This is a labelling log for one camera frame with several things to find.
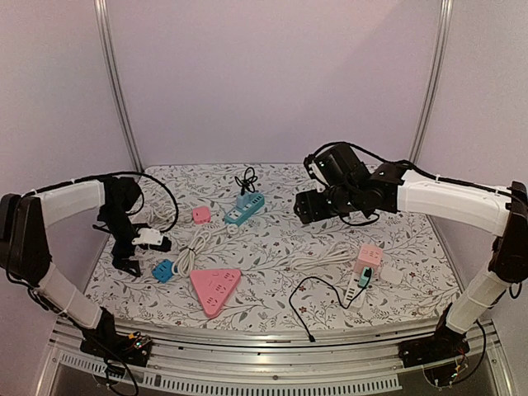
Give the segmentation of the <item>blue plug adapter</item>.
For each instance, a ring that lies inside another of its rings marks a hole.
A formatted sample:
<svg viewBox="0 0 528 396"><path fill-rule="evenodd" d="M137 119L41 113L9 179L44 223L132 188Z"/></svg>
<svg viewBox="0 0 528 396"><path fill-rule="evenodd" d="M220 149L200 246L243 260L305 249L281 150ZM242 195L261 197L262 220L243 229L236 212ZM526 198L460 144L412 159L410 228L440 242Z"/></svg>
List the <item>blue plug adapter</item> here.
<svg viewBox="0 0 528 396"><path fill-rule="evenodd" d="M177 267L171 260L164 259L160 261L153 269L152 275L159 283L167 283L177 274Z"/></svg>

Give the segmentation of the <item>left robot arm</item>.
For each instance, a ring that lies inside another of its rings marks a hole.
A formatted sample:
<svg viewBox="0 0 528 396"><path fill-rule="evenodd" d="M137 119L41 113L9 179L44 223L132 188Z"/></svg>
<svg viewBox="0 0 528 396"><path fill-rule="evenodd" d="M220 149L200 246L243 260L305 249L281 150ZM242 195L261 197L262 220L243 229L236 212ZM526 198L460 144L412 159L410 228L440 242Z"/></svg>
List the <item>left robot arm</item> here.
<svg viewBox="0 0 528 396"><path fill-rule="evenodd" d="M111 266L126 275L141 275L137 250L169 252L171 222L157 229L132 220L144 199L139 179L155 177L135 171L111 172L63 181L1 199L1 268L6 278L24 287L42 308L65 317L83 336L81 350L106 361L145 367L152 349L140 331L121 335L114 315L88 298L65 270L80 268L87 258L88 235L74 219L93 212L94 228L111 237Z"/></svg>

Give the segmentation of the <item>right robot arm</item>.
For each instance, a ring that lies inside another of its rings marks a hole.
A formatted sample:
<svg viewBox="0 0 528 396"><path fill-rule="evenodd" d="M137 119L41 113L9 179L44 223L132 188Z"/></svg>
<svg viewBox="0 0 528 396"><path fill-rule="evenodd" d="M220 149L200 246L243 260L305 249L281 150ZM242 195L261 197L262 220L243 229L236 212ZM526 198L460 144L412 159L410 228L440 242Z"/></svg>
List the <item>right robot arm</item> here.
<svg viewBox="0 0 528 396"><path fill-rule="evenodd" d="M425 215L482 230L494 237L489 262L443 311L435 331L398 346L406 367L427 365L469 350L466 334L511 288L527 279L527 188L485 186L434 175L408 160L379 158L370 171L359 159L365 149L331 142L303 161L318 187L295 197L294 212L311 224L359 212Z"/></svg>

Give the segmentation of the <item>teal power strip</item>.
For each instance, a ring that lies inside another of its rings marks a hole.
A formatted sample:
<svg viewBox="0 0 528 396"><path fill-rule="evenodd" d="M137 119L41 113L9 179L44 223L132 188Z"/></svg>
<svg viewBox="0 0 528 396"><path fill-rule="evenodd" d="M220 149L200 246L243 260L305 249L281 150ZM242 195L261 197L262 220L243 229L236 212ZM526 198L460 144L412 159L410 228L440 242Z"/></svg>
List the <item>teal power strip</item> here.
<svg viewBox="0 0 528 396"><path fill-rule="evenodd" d="M259 192L248 192L251 194L251 200L243 209L235 206L224 216L226 224L242 225L251 216L256 214L265 204L265 197Z"/></svg>

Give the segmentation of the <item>teal small adapter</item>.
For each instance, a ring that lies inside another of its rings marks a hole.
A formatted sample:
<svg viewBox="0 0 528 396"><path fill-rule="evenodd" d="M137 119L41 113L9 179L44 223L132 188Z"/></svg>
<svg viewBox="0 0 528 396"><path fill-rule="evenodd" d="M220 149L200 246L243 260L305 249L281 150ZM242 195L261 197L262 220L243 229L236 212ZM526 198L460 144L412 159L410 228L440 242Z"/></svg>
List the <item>teal small adapter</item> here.
<svg viewBox="0 0 528 396"><path fill-rule="evenodd" d="M360 278L358 280L358 286L362 289L366 288L368 284L370 283L370 279L372 277L373 271L370 267L364 267L362 269L362 273L360 274Z"/></svg>

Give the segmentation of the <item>pink power strip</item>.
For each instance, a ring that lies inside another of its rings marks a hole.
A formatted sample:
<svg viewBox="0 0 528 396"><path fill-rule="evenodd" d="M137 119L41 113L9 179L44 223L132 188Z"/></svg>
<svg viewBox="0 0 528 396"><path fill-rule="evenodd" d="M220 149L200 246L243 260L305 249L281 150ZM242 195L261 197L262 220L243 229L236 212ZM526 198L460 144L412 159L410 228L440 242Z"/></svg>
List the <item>pink power strip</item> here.
<svg viewBox="0 0 528 396"><path fill-rule="evenodd" d="M193 270L191 284L207 318L216 318L241 280L238 269Z"/></svg>

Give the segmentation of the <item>white power strip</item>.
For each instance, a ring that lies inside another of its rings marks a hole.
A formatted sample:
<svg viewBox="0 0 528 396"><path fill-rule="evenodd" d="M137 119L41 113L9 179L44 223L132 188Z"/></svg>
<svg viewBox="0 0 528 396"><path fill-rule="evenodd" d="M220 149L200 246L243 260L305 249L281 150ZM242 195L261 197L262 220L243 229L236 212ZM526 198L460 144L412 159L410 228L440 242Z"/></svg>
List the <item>white power strip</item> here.
<svg viewBox="0 0 528 396"><path fill-rule="evenodd" d="M351 276L343 300L343 305L353 312L358 312L362 308L366 296L366 292L359 286L359 280L357 274Z"/></svg>

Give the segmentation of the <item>light blue charger plug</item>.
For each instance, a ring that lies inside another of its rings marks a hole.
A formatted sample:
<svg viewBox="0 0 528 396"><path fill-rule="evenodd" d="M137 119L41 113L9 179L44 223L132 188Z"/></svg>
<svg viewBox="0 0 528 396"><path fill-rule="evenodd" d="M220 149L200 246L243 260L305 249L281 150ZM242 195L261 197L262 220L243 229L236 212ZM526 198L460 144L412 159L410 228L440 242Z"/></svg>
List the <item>light blue charger plug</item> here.
<svg viewBox="0 0 528 396"><path fill-rule="evenodd" d="M250 203L251 200L251 194L248 192L245 192L244 194L238 194L236 197L236 207L239 209L243 209L246 205Z"/></svg>

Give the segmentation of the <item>pink cube socket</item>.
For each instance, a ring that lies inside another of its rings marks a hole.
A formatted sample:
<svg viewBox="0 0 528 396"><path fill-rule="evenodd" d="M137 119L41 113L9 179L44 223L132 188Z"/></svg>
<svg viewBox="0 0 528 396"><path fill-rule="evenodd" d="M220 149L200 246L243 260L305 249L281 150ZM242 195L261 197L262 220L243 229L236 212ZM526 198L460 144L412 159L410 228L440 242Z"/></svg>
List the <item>pink cube socket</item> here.
<svg viewBox="0 0 528 396"><path fill-rule="evenodd" d="M361 274L368 267L374 273L380 268L383 258L383 249L372 244L364 243L359 249L359 253L354 266L354 272Z"/></svg>

